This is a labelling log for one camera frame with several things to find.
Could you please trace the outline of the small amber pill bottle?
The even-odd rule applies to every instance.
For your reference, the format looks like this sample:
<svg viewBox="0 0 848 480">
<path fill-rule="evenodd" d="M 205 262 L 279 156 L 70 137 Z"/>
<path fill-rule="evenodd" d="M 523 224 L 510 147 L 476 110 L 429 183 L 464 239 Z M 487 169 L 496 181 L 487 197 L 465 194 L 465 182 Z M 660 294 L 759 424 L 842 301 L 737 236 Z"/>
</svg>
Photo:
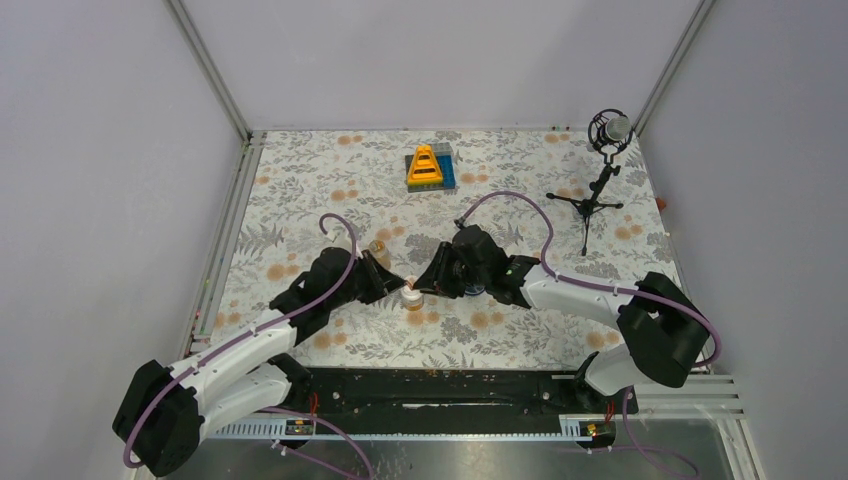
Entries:
<svg viewBox="0 0 848 480">
<path fill-rule="evenodd" d="M 369 243 L 371 255 L 386 270 L 391 269 L 391 255 L 384 241 L 376 239 Z"/>
</svg>

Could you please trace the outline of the white cap amber pill bottle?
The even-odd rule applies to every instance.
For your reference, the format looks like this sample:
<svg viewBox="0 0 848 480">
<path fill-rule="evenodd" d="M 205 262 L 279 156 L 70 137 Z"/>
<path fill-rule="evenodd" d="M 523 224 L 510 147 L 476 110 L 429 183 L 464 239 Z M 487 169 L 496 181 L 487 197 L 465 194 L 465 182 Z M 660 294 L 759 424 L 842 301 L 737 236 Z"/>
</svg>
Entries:
<svg viewBox="0 0 848 480">
<path fill-rule="evenodd" d="M 402 305 L 408 311 L 417 311 L 423 307 L 423 293 L 414 288 L 416 280 L 417 278 L 415 276 L 407 276 L 405 278 L 405 284 L 400 290 Z"/>
</svg>

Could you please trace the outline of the round clear blue pill case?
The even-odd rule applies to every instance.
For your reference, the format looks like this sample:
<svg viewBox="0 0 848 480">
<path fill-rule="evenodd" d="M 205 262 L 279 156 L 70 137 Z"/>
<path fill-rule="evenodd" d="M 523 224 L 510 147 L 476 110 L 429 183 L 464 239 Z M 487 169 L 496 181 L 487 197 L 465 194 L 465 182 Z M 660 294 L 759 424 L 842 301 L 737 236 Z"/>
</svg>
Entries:
<svg viewBox="0 0 848 480">
<path fill-rule="evenodd" d="M 467 284 L 464 289 L 464 294 L 466 296 L 479 296 L 484 292 L 485 287 L 483 285 Z"/>
</svg>

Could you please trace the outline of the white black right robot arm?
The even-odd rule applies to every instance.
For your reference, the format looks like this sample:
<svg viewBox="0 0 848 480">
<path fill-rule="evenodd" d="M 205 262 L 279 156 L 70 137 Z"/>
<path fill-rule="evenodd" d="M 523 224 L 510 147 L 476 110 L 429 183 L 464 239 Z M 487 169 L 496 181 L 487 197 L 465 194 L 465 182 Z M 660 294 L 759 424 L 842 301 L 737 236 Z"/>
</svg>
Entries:
<svg viewBox="0 0 848 480">
<path fill-rule="evenodd" d="M 616 329 L 621 344 L 592 353 L 576 375 L 575 402 L 589 412 L 628 386 L 682 387 L 709 338 L 697 309 L 663 274 L 623 286 L 582 274 L 558 279 L 535 257 L 506 254 L 476 225 L 440 243 L 413 287 L 451 299 L 479 287 L 503 305 L 556 310 Z"/>
</svg>

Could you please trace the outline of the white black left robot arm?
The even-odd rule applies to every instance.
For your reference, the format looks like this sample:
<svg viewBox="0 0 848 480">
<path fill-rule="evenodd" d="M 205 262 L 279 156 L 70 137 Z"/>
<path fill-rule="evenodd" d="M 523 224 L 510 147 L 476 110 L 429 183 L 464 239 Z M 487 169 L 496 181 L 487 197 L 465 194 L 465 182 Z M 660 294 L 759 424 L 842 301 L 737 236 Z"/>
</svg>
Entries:
<svg viewBox="0 0 848 480">
<path fill-rule="evenodd" d="M 168 366 L 143 364 L 112 423 L 126 465 L 163 477 L 226 425 L 267 407 L 301 409 L 311 387 L 289 351 L 326 327 L 335 310 L 372 304 L 405 284 L 368 250 L 328 247 L 237 332 Z"/>
</svg>

